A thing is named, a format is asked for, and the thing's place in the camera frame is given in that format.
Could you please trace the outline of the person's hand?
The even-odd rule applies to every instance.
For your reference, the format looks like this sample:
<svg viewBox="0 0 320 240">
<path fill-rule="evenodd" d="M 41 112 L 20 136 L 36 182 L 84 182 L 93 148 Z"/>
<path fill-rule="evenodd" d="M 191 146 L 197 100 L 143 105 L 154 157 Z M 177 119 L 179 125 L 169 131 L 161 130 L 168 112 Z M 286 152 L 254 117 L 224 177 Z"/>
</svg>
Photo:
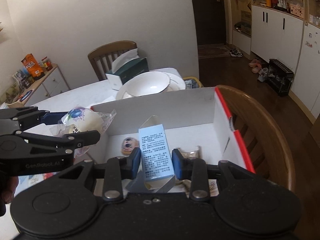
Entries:
<svg viewBox="0 0 320 240">
<path fill-rule="evenodd" d="M 18 185 L 18 177 L 2 177 L 0 188 L 0 216 L 4 216 L 6 213 L 6 204 L 12 202 L 14 194 Z"/>
</svg>

